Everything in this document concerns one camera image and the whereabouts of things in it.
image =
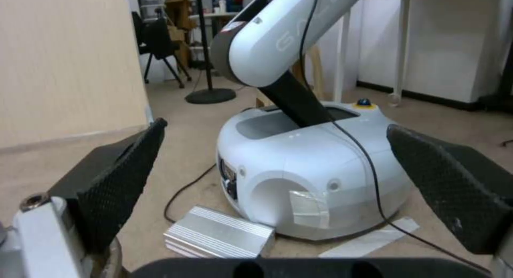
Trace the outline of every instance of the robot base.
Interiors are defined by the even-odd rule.
[[[394,122],[376,105],[323,104],[370,154],[391,216],[412,185],[386,139]],[[231,205],[277,233],[321,240],[383,221],[367,160],[331,123],[299,128],[280,110],[246,110],[221,129],[217,163]]]

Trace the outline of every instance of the black chair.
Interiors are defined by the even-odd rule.
[[[153,56],[155,56],[157,60],[164,61],[167,68],[169,68],[173,76],[178,81],[178,84],[180,84],[180,88],[184,88],[185,86],[182,80],[180,77],[178,77],[169,62],[166,60],[166,57],[175,58],[178,68],[183,70],[187,76],[187,81],[191,81],[192,78],[189,73],[187,73],[184,65],[175,55],[176,50],[180,49],[180,44],[171,40],[171,37],[167,31],[167,24],[165,19],[159,18],[155,22],[144,24],[137,12],[132,12],[132,19],[135,29],[135,37],[137,39],[137,46],[139,48],[139,54],[150,54],[148,63],[146,64],[146,70],[144,71],[144,82],[148,83],[148,72],[150,70],[151,60]]]

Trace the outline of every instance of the table leg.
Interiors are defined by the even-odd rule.
[[[347,71],[347,48],[349,44],[349,25],[351,20],[351,10],[344,15],[344,21],[339,29],[339,40],[337,41],[337,66],[335,73],[335,84],[333,87],[333,101],[342,101],[342,91],[344,90],[345,77]]]
[[[399,106],[403,94],[403,86],[406,79],[407,45],[408,45],[408,20],[410,12],[410,0],[401,0],[399,12],[399,38],[396,59],[396,84],[393,93],[390,94],[390,106]]]

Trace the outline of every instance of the screw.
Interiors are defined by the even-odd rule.
[[[20,204],[20,210],[22,212],[28,212],[48,203],[49,201],[51,201],[50,196],[48,196],[46,193],[33,194],[22,201]]]

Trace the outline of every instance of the white tape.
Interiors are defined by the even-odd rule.
[[[294,223],[328,229],[329,211],[324,196],[317,197],[311,192],[298,191],[290,191],[289,194]]]
[[[412,233],[418,229],[417,223],[410,218],[404,217],[394,221],[394,225],[400,227],[408,233]],[[354,238],[342,245],[328,250],[319,255],[320,258],[357,258],[376,251],[379,248],[392,243],[405,236],[392,226],[387,225],[379,230],[374,230],[358,238]]]

